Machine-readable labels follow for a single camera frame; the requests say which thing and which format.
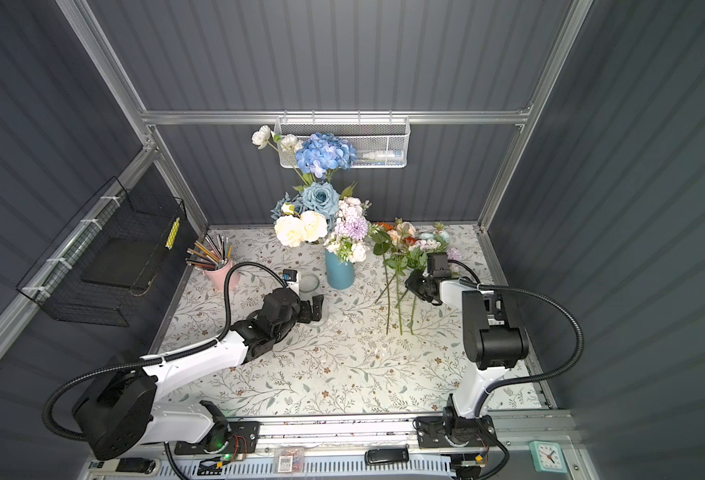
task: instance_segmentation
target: clock face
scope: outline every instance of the clock face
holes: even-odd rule
[[[563,459],[560,457],[560,452],[555,445],[539,444],[537,446],[537,454],[542,467],[552,470],[563,469]]]

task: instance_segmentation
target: alarm clock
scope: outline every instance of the alarm clock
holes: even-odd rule
[[[528,444],[537,472],[568,473],[563,449],[555,442],[534,441]]]

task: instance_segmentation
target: floral tablecloth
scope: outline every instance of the floral tablecloth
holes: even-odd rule
[[[482,281],[491,283],[474,228],[450,225],[447,231],[465,263]],[[404,332],[399,330],[393,309],[387,334],[387,295],[375,303],[386,284],[381,257],[369,252],[365,262],[355,264],[355,283],[347,290],[333,290],[326,283],[322,245],[282,246],[272,228],[215,232],[230,238],[236,260],[260,262],[276,271],[290,267],[316,274],[328,302],[328,319],[319,326],[298,324],[258,360],[191,382],[164,401],[207,399],[227,416],[424,412],[441,409],[459,385],[466,364],[460,312],[414,302],[408,293],[401,304]],[[277,287],[266,272],[248,267],[240,272],[240,284],[230,295],[233,322],[259,309],[262,297]],[[413,334],[406,327],[412,310]],[[203,272],[195,270],[160,351],[211,336],[223,322],[222,293],[215,292]],[[518,362],[507,376],[526,375],[526,366]],[[541,405],[533,386],[525,383],[493,392],[489,407]]]

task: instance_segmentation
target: black wire basket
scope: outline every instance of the black wire basket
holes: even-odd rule
[[[37,285],[28,272],[17,290],[54,320],[128,326],[184,219],[181,199],[121,190],[82,220],[86,226],[69,248],[42,262],[53,266]]]

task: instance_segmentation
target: pink cup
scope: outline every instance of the pink cup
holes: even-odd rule
[[[211,280],[211,283],[213,283],[214,290],[218,290],[219,292],[224,290],[224,279],[227,277],[227,272],[229,272],[234,265],[235,262],[229,260],[222,268],[218,270],[204,270],[204,274],[206,274],[206,276]],[[240,272],[235,272],[230,277],[230,290],[235,288],[238,282],[240,282]]]

